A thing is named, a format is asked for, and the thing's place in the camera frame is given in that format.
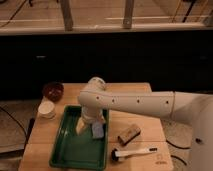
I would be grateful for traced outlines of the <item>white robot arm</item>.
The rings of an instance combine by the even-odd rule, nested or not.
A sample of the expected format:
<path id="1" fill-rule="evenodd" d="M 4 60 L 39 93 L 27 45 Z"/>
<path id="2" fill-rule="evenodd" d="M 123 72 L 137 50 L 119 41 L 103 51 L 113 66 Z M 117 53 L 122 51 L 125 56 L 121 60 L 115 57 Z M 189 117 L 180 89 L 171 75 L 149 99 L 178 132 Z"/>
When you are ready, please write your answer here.
<path id="1" fill-rule="evenodd" d="M 110 92 L 100 77 L 81 89 L 82 118 L 93 123 L 102 110 L 171 119 L 192 127 L 188 171 L 213 171 L 213 94 L 175 91 Z"/>

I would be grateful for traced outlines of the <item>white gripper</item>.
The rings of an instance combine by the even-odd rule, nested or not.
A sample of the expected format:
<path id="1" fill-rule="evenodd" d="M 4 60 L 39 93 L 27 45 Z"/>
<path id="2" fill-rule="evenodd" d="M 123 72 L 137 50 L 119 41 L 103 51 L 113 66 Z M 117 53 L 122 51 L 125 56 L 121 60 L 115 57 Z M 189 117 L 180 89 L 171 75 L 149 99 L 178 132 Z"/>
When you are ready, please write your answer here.
<path id="1" fill-rule="evenodd" d="M 89 124 L 92 124 L 92 136 L 94 139 L 100 139 L 104 137 L 103 123 L 104 117 L 100 109 L 83 108 L 81 117 L 78 119 L 76 125 L 76 133 L 82 134 Z"/>

